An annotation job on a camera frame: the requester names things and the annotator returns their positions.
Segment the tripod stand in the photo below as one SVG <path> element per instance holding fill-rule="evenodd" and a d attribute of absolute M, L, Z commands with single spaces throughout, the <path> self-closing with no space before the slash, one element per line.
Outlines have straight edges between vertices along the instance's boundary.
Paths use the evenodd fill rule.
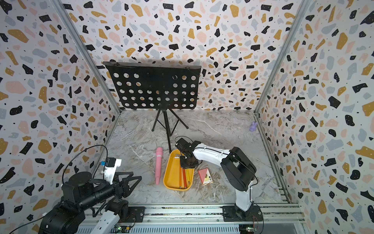
<path fill-rule="evenodd" d="M 168 114 L 167 114 L 167 110 L 169 110 L 171 113 L 173 113 L 173 115 L 175 115 L 175 117 L 178 119 L 174 128 L 173 128 L 173 131 L 170 132 L 170 125 L 169 125 L 169 119 L 168 119 Z M 159 115 L 160 115 L 160 112 L 162 111 L 163 115 L 164 115 L 164 120 L 165 120 L 165 126 L 159 121 Z M 159 122 L 161 124 L 161 126 L 163 126 L 166 130 L 166 136 L 168 137 L 168 143 L 169 143 L 169 153 L 171 153 L 171 145 L 170 145 L 170 137 L 171 135 L 173 134 L 175 128 L 177 127 L 177 124 L 178 122 L 181 122 L 185 127 L 186 129 L 188 129 L 188 126 L 181 120 L 181 118 L 179 118 L 179 116 L 172 110 L 172 109 L 161 109 L 159 108 L 159 111 L 157 112 L 157 115 L 156 115 L 156 119 L 154 120 L 154 124 L 153 124 L 153 128 L 152 128 L 152 131 L 154 131 L 154 127 L 156 126 L 156 123 Z"/>

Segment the tripod leg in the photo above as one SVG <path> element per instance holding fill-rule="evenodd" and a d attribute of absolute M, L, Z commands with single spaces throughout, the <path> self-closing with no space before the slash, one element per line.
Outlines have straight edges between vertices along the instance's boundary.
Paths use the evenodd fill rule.
<path fill-rule="evenodd" d="M 159 109 L 159 111 L 157 112 L 156 119 L 154 120 L 152 131 L 154 131 L 154 127 L 156 127 L 156 123 L 157 123 L 157 120 L 159 119 L 160 111 L 161 111 L 161 109 Z"/>
<path fill-rule="evenodd" d="M 179 116 L 172 109 L 169 109 L 169 111 L 173 113 L 173 115 L 175 115 L 175 117 L 188 129 L 187 125 L 181 120 L 181 118 L 179 118 Z"/>
<path fill-rule="evenodd" d="M 171 153 L 171 145 L 170 145 L 170 126 L 169 126 L 169 120 L 168 120 L 168 114 L 166 113 L 166 110 L 162 110 L 164 114 L 164 120 L 165 120 L 165 127 L 166 127 L 166 135 L 168 136 L 168 143 L 169 143 L 169 153 Z"/>

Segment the yellow tray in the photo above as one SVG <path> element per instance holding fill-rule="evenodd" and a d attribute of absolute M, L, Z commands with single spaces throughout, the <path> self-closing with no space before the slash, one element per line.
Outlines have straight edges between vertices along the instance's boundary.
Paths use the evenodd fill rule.
<path fill-rule="evenodd" d="M 164 175 L 164 185 L 168 189 L 172 190 L 179 190 L 179 191 L 186 191 L 189 190 L 192 182 L 193 182 L 193 173 L 195 172 L 195 169 L 186 169 L 186 176 L 187 176 L 187 170 L 188 174 L 190 176 L 190 184 L 188 185 L 188 179 L 187 181 L 187 188 L 184 188 L 184 180 L 183 180 L 183 172 L 182 172 L 182 189 L 179 188 L 179 168 L 180 166 L 180 158 L 175 158 L 176 154 L 181 154 L 181 152 L 177 149 L 173 150 L 170 153 L 168 165 L 166 167 L 165 175 Z"/>

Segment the small purple figurine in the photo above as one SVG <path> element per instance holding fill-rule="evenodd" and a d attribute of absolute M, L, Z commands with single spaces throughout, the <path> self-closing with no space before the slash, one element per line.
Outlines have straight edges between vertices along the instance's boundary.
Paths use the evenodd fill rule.
<path fill-rule="evenodd" d="M 252 125 L 249 127 L 249 130 L 251 132 L 255 131 L 256 130 L 256 127 L 257 127 L 257 123 L 256 122 L 253 122 Z"/>

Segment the black cable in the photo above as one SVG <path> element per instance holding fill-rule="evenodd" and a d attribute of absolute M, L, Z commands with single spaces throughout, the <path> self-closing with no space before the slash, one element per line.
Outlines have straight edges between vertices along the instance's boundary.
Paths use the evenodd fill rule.
<path fill-rule="evenodd" d="M 62 184 L 64 184 L 64 174 L 65 174 L 65 171 L 66 171 L 66 169 L 68 168 L 69 164 L 70 164 L 70 163 L 71 163 L 71 162 L 72 162 L 76 157 L 78 157 L 81 153 L 83 153 L 83 152 L 87 152 L 88 149 L 90 149 L 90 148 L 92 148 L 92 147 L 95 147 L 95 146 L 104 146 L 105 150 L 107 151 L 107 157 L 106 157 L 106 159 L 105 159 L 105 162 L 107 161 L 107 159 L 108 159 L 108 149 L 107 149 L 107 147 L 106 147 L 105 145 L 94 145 L 94 146 L 90 146 L 90 147 L 84 149 L 83 151 L 81 151 L 81 152 L 79 152 L 77 155 L 75 155 L 74 158 L 72 158 L 72 159 L 70 160 L 70 162 L 66 165 L 65 169 L 64 169 L 63 172 L 62 172 L 62 178 L 61 178 L 61 180 L 62 180 Z M 96 168 L 96 170 L 95 170 L 95 172 L 94 172 L 92 178 L 95 177 L 95 173 L 96 173 L 96 171 L 97 171 L 98 168 L 99 168 L 99 167 Z"/>
<path fill-rule="evenodd" d="M 14 232 L 15 230 L 17 230 L 17 229 L 19 229 L 19 228 L 22 228 L 23 226 L 26 226 L 26 225 L 28 225 L 28 224 L 31 224 L 31 223 L 36 222 L 36 221 L 38 221 L 38 220 L 41 220 L 41 219 L 43 219 L 43 218 L 44 218 L 44 216 L 41 217 L 40 219 L 37 219 L 37 220 L 31 221 L 31 222 L 26 223 L 26 224 L 24 224 L 24 225 L 22 225 L 22 226 L 19 226 L 19 227 L 17 227 L 16 229 L 14 229 L 13 231 L 11 231 L 9 234 L 11 234 L 12 232 Z"/>

